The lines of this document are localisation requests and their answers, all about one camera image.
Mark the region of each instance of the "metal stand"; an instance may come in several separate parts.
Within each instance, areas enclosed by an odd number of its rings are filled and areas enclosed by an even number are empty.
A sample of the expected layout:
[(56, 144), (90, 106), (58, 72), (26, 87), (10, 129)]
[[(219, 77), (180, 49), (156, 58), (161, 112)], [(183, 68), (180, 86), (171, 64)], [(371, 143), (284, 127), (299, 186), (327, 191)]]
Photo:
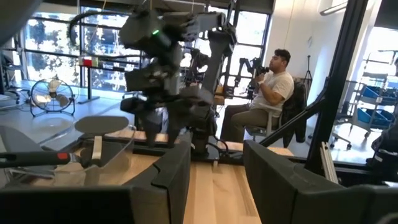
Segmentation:
[(305, 73), (304, 76), (304, 84), (306, 85), (306, 96), (308, 98), (308, 94), (310, 94), (310, 88), (311, 88), (311, 84), (312, 84), (312, 75), (311, 75), (311, 70), (310, 70), (310, 58), (311, 55), (307, 56), (308, 58), (308, 63), (307, 63), (307, 72)]
[(78, 104), (82, 105), (94, 100), (98, 100), (100, 97), (99, 96), (92, 96), (92, 88), (91, 88), (91, 68), (87, 68), (87, 100), (83, 100), (78, 102)]

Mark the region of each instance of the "floor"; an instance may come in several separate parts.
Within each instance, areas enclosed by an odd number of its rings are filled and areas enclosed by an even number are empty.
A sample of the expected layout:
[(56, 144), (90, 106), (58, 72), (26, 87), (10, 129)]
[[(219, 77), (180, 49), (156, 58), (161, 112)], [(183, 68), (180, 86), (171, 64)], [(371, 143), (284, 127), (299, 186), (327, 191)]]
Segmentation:
[[(84, 100), (87, 97), (86, 89), (74, 88), (73, 92), (78, 95), (76, 97), (76, 101)], [(30, 113), (29, 106), (22, 105), (14, 109), (8, 109), (5, 111), (0, 110), (0, 125), (12, 126), (40, 145), (59, 151), (82, 135), (82, 133), (74, 130), (73, 124), (85, 116), (96, 114), (125, 116), (129, 119), (131, 124), (134, 124), (134, 115), (127, 114), (119, 110), (119, 102), (121, 101), (122, 93), (93, 90), (93, 95), (100, 96), (101, 98), (82, 105), (76, 103), (76, 112), (74, 117), (67, 114), (53, 113), (33, 118)], [(247, 102), (247, 100), (238, 99), (233, 101), (227, 100), (226, 103), (230, 105)], [(0, 101), (0, 108), (13, 104), (15, 104), (13, 101)], [(224, 108), (220, 107), (218, 112), (220, 117), (217, 119), (217, 136), (220, 136)], [(364, 138), (365, 130), (354, 127), (352, 132), (349, 133), (349, 127), (350, 124), (341, 125), (340, 128), (338, 128), (338, 133), (342, 136), (349, 136), (348, 138), (352, 141), (352, 148), (347, 150), (347, 143), (342, 140), (338, 140), (335, 142), (335, 146), (331, 152), (333, 159), (336, 161), (364, 163), (366, 158), (373, 156), (373, 150), (370, 148), (370, 144), (379, 136), (379, 133), (372, 133), (370, 137), (368, 137), (368, 140), (366, 140)], [(311, 130), (311, 128), (307, 128), (306, 136), (312, 134), (312, 131), (313, 130)], [(246, 133), (245, 139), (252, 139), (252, 137)], [(293, 138), (289, 145), (289, 149), (295, 156), (306, 157), (309, 145), (309, 139), (305, 143), (297, 143), (295, 142), (295, 138)], [(278, 140), (272, 146), (282, 147), (282, 140)]]

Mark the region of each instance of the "blue bin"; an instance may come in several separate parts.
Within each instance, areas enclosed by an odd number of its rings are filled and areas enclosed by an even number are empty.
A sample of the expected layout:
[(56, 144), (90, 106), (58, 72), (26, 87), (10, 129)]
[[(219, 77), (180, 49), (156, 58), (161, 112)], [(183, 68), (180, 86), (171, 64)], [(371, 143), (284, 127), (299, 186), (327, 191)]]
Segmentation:
[[(363, 91), (363, 97), (372, 98), (374, 101), (379, 97), (380, 88), (377, 86), (365, 86), (365, 90)], [(382, 106), (393, 106), (396, 104), (396, 99), (394, 97), (383, 97), (381, 103), (379, 105)]]
[(372, 109), (366, 109), (366, 108), (359, 108), (358, 109), (358, 120), (363, 122), (363, 123), (367, 123), (370, 125), (370, 127), (372, 128), (373, 126), (377, 126), (378, 128), (381, 127), (386, 127), (388, 128), (392, 122), (392, 120), (394, 119), (394, 115), (392, 115), (391, 113), (389, 113), (388, 111), (385, 110), (376, 110), (372, 123), (371, 122), (371, 117), (373, 114)]

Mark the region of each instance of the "window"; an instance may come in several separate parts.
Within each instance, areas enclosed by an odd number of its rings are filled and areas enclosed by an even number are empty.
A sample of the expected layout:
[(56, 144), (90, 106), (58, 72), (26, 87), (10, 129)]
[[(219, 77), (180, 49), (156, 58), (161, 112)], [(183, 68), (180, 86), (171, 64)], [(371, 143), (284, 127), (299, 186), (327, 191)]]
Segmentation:
[[(84, 12), (88, 11), (106, 11), (98, 8), (84, 7)], [(99, 24), (111, 27), (122, 27), (126, 23), (128, 16), (121, 15), (95, 15), (85, 18), (85, 22), (89, 24)]]
[(48, 54), (26, 53), (29, 79), (39, 81), (57, 77), (69, 85), (80, 84), (77, 58)]
[[(126, 91), (126, 80), (124, 79), (124, 72), (91, 69), (91, 79), (92, 88), (107, 91)], [(88, 81), (86, 76), (85, 86), (87, 86), (87, 84)]]
[[(231, 60), (231, 70), (229, 71), (230, 74), (232, 75), (237, 75), (239, 72), (239, 59), (240, 58), (247, 58), (249, 60), (252, 60), (255, 57), (260, 56), (260, 51), (261, 48), (259, 47), (248, 47), (244, 45), (236, 45), (234, 52), (232, 54), (232, 60)], [(225, 71), (226, 68), (226, 61), (223, 65), (223, 71)], [(242, 76), (250, 76), (248, 75), (247, 71), (242, 69)]]
[[(209, 7), (209, 11), (223, 12), (227, 15), (227, 9), (220, 9), (217, 7)], [(234, 13), (232, 12), (230, 23), (233, 23)], [(267, 14), (255, 12), (240, 12), (238, 25), (236, 26), (236, 36), (240, 44), (261, 45), (266, 28)]]
[(373, 27), (359, 73), (368, 72), (375, 74), (395, 75), (394, 59), (398, 50), (398, 31), (382, 27)]
[(128, 58), (128, 62), (139, 62), (139, 50), (125, 49), (119, 40), (119, 31), (114, 29), (103, 29), (85, 27), (85, 49), (96, 55), (135, 55)]
[(394, 65), (390, 65), (388, 63), (379, 63), (379, 62), (368, 62), (363, 61), (364, 72), (374, 73), (374, 74), (388, 74), (395, 75), (396, 67)]
[[(25, 48), (68, 55), (78, 55), (77, 47), (72, 46), (67, 35), (68, 24), (30, 19), (25, 28)], [(77, 44), (79, 31), (72, 33)]]
[(44, 19), (58, 19), (61, 21), (70, 21), (76, 15), (65, 14), (65, 13), (52, 13), (52, 12), (35, 12), (33, 17), (40, 17)]
[[(228, 10), (227, 9), (222, 9), (218, 7), (211, 7), (209, 6), (209, 12), (223, 12), (225, 16), (228, 16)], [(233, 23), (234, 21), (234, 15), (235, 15), (235, 10), (232, 11), (231, 13), (231, 19), (229, 20), (230, 23)]]

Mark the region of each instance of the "wooden table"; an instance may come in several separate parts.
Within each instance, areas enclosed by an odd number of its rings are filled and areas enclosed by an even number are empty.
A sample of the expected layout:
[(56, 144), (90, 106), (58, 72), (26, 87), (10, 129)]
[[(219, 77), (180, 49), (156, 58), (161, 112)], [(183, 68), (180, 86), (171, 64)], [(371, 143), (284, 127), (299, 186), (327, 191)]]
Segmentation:
[[(131, 138), (134, 131), (125, 129), (110, 136)], [(145, 139), (145, 133), (136, 131), (135, 139)], [(167, 136), (158, 134), (157, 141), (166, 141)], [(242, 150), (243, 145), (236, 142), (227, 142), (230, 149)], [(292, 156), (288, 149), (270, 147), (270, 150)], [(128, 170), (119, 174), (117, 182), (122, 184), (155, 162), (158, 157), (128, 154), (130, 166)], [(256, 224), (261, 223), (256, 205), (251, 196), (243, 166), (192, 162), (190, 171), (190, 186), (187, 206), (185, 209), (185, 224)]]

